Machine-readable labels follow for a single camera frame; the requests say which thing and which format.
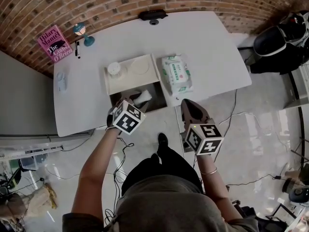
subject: tissue box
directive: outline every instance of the tissue box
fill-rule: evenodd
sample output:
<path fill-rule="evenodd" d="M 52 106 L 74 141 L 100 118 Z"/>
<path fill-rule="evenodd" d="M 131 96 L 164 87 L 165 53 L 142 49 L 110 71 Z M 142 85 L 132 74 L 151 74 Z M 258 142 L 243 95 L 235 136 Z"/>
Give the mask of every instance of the tissue box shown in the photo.
<path fill-rule="evenodd" d="M 162 58 L 162 66 L 173 96 L 193 91 L 190 71 L 180 55 Z"/>

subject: green label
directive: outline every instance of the green label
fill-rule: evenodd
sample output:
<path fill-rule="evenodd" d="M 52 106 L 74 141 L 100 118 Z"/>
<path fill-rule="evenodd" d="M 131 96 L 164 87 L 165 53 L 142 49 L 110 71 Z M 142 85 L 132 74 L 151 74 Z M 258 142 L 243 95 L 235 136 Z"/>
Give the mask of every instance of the green label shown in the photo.
<path fill-rule="evenodd" d="M 173 70 L 174 70 L 174 74 L 175 74 L 176 80 L 179 80 L 179 77 L 178 77 L 175 65 L 172 64 L 172 67 L 173 67 Z"/>

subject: shoe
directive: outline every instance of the shoe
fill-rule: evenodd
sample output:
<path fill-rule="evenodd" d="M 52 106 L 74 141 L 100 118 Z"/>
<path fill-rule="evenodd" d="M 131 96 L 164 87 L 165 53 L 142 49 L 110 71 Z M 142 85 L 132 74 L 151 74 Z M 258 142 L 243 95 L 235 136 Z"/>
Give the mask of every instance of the shoe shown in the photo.
<path fill-rule="evenodd" d="M 159 156 L 156 153 L 153 153 L 150 157 L 154 162 L 160 163 Z"/>
<path fill-rule="evenodd" d="M 168 140 L 167 136 L 162 132 L 159 133 L 159 135 L 158 135 L 158 143 L 159 143 L 159 145 L 166 145 L 166 146 L 169 145 L 169 140 Z"/>

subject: black pants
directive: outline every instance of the black pants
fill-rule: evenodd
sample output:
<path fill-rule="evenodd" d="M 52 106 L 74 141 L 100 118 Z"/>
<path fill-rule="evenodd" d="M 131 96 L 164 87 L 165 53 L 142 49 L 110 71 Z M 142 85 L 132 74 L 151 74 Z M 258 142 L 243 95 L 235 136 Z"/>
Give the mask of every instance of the black pants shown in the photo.
<path fill-rule="evenodd" d="M 155 175 L 170 174 L 181 177 L 196 185 L 203 192 L 199 177 L 191 165 L 182 158 L 177 152 L 167 145 L 160 145 L 157 152 L 162 160 L 159 163 L 159 157 L 152 155 L 140 162 L 126 177 L 121 190 L 122 195 L 135 183 Z"/>

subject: black device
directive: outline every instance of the black device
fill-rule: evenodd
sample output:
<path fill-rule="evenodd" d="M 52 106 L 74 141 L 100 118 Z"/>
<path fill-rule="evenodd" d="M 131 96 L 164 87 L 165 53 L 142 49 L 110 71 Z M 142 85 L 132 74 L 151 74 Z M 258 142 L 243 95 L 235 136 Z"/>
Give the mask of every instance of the black device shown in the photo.
<path fill-rule="evenodd" d="M 289 200 L 295 203 L 306 203 L 309 201 L 309 188 L 297 188 L 289 193 Z"/>
<path fill-rule="evenodd" d="M 143 21 L 150 20 L 150 25 L 157 25 L 159 23 L 157 19 L 164 19 L 167 16 L 164 10 L 151 10 L 141 12 L 139 14 L 139 19 Z"/>

